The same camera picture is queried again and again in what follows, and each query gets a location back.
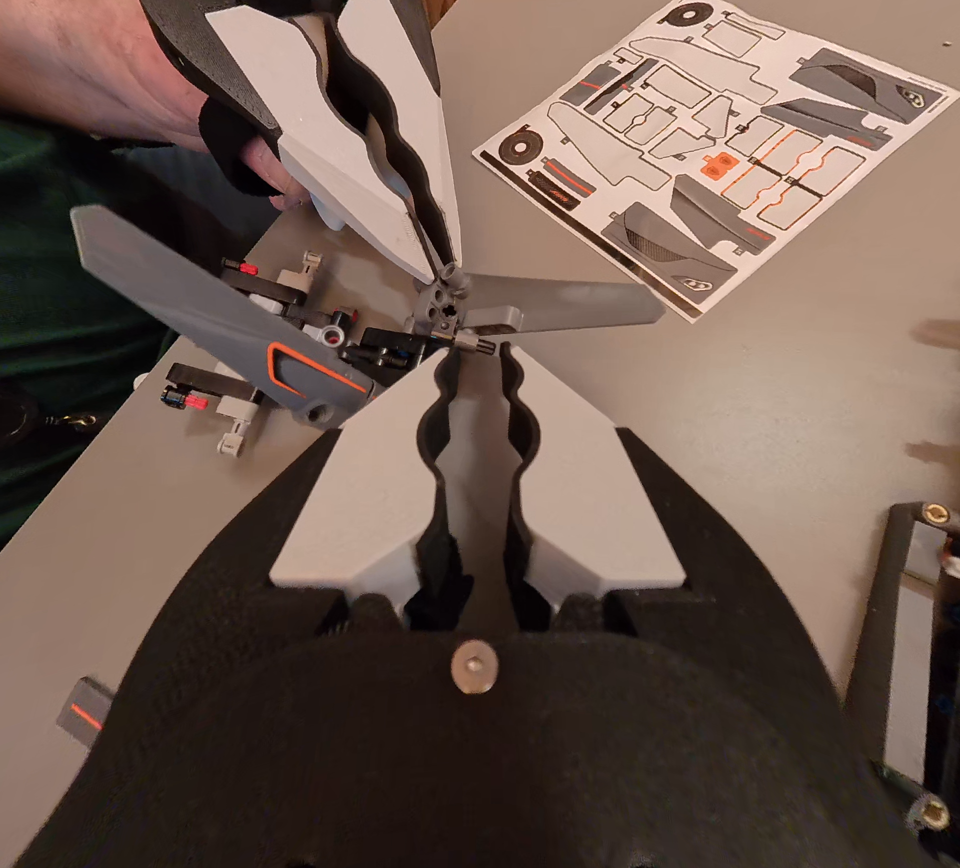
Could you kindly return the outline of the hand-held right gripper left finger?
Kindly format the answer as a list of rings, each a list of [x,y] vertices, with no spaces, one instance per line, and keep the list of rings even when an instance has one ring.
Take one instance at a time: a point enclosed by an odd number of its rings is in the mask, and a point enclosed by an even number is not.
[[[471,594],[437,460],[461,353],[440,350],[349,419],[270,570],[275,586],[385,597],[417,630],[452,630]]]

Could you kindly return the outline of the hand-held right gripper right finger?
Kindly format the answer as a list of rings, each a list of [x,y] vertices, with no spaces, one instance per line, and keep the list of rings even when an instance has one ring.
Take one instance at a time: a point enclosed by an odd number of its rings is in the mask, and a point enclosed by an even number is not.
[[[501,346],[510,481],[503,553],[522,630],[546,630],[573,595],[673,589],[686,572],[618,428],[524,350]]]

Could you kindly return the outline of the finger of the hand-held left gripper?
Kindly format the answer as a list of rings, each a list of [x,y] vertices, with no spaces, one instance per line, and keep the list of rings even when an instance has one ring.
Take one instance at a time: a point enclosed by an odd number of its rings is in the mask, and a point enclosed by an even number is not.
[[[405,182],[416,222],[443,267],[462,264],[461,225],[447,124],[435,90],[391,0],[347,0],[339,36],[360,80],[389,164]]]
[[[323,221],[348,226],[409,275],[430,282],[434,273],[408,207],[381,178],[365,137],[330,104],[308,36],[247,6],[206,19],[278,122],[280,160],[310,192]]]

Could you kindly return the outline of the grey lego wing panel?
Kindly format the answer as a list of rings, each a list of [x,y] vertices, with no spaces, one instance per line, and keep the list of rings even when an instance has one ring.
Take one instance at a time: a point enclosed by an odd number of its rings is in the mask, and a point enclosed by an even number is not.
[[[486,355],[502,336],[640,326],[666,312],[643,285],[468,274],[452,264],[416,289],[407,333]]]

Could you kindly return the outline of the small black lego subassembly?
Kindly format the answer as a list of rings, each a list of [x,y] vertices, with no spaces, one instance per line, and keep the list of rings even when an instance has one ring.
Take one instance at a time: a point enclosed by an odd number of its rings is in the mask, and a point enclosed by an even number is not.
[[[187,406],[190,391],[234,396],[244,382],[298,421],[335,429],[453,346],[446,332],[370,327],[354,340],[354,309],[325,313],[307,305],[321,265],[311,251],[300,272],[286,273],[287,283],[230,260],[210,274],[103,206],[76,207],[70,219],[88,273],[229,369],[230,388],[169,375],[179,392],[174,406]]]

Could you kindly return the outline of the lego sticker sheet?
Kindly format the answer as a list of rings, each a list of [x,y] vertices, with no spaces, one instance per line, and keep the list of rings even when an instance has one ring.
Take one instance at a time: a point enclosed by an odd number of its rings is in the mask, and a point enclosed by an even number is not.
[[[722,0],[673,0],[474,158],[695,322],[958,102]]]

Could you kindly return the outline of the large lego car chassis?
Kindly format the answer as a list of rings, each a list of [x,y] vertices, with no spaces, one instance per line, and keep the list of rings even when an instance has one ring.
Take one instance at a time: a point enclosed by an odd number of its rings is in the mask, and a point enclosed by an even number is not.
[[[844,713],[938,866],[959,865],[959,513],[889,510]]]

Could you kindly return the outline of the person's left hand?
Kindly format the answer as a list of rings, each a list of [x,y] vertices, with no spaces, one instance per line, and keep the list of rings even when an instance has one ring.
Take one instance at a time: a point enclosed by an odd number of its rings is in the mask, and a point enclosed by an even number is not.
[[[119,107],[112,121],[120,136],[170,142],[205,153],[200,116],[210,103],[162,53],[139,0],[97,0],[90,25],[103,63],[94,75]]]

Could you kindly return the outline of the green sweater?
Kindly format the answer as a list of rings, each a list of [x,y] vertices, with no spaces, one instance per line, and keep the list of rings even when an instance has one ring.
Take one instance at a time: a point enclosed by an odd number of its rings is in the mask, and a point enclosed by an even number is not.
[[[70,213],[91,204],[210,272],[262,231],[256,207],[208,159],[2,114],[2,546],[171,339],[82,267]]]

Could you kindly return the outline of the grey tile with orange stripe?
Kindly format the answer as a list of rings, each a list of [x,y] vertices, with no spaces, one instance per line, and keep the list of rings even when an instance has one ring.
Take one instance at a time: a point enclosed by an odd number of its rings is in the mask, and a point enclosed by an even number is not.
[[[90,676],[78,679],[61,707],[56,725],[86,750],[92,748],[110,713],[114,692]]]

